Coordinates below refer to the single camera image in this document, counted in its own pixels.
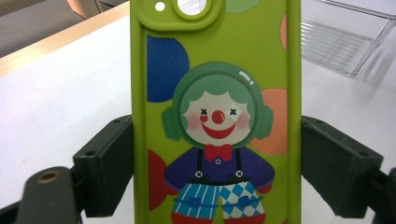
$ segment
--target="red circle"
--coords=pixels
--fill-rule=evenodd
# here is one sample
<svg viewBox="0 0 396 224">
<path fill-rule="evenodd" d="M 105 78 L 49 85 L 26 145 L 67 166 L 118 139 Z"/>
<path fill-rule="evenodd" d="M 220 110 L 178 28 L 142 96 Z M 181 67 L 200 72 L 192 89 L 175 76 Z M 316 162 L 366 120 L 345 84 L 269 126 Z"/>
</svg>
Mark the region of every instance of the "red circle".
<svg viewBox="0 0 396 224">
<path fill-rule="evenodd" d="M 225 120 L 224 113 L 220 110 L 216 110 L 212 114 L 212 120 L 217 124 L 221 124 Z"/>
</svg>

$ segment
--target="bow tie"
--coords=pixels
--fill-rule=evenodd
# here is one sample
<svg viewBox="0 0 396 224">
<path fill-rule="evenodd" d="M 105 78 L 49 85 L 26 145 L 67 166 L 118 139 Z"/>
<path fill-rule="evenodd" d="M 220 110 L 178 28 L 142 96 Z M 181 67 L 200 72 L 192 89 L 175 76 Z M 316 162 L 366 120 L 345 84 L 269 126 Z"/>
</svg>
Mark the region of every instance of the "bow tie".
<svg viewBox="0 0 396 224">
<path fill-rule="evenodd" d="M 233 157 L 233 147 L 228 144 L 222 145 L 221 147 L 206 145 L 204 151 L 207 161 L 213 161 L 217 157 L 222 158 L 224 161 L 230 161 Z"/>
</svg>

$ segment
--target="clown illustration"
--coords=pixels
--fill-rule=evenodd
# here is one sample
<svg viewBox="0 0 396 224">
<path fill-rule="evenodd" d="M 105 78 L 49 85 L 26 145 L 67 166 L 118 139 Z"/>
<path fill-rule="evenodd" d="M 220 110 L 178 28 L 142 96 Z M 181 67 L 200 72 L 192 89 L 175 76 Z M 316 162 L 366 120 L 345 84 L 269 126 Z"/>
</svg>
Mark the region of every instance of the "clown illustration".
<svg viewBox="0 0 396 224">
<path fill-rule="evenodd" d="M 192 145 L 167 165 L 164 181 L 177 193 L 173 223 L 264 223 L 262 195 L 274 168 L 246 147 L 272 129 L 273 111 L 252 77 L 228 63 L 205 63 L 177 84 L 163 111 L 166 136 Z"/>
</svg>

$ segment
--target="suspenders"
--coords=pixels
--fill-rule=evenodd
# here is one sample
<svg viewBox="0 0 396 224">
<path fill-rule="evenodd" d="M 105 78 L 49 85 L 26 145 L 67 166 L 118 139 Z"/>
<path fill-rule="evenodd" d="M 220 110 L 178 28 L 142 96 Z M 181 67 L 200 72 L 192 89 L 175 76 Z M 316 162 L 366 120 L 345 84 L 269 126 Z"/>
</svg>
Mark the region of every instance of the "suspenders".
<svg viewBox="0 0 396 224">
<path fill-rule="evenodd" d="M 195 172 L 195 178 L 189 179 L 188 183 L 224 186 L 224 185 L 237 184 L 241 182 L 250 181 L 250 177 L 244 176 L 244 173 L 242 171 L 240 149 L 236 148 L 234 151 L 235 151 L 235 163 L 236 163 L 236 170 L 234 175 L 228 176 L 228 181 L 217 182 L 217 181 L 211 181 L 210 176 L 205 175 L 202 172 L 202 160 L 204 158 L 204 151 L 199 149 L 197 153 L 197 168 Z"/>
</svg>

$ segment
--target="camera cutout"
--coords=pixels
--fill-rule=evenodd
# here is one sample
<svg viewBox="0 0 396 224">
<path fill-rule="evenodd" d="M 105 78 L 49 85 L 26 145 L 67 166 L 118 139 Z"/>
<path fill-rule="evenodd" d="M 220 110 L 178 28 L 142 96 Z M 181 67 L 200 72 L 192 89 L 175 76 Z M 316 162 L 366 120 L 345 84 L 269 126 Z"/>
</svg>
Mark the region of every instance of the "camera cutout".
<svg viewBox="0 0 396 224">
<path fill-rule="evenodd" d="M 206 0 L 177 0 L 177 6 L 184 14 L 195 16 L 204 11 Z"/>
</svg>

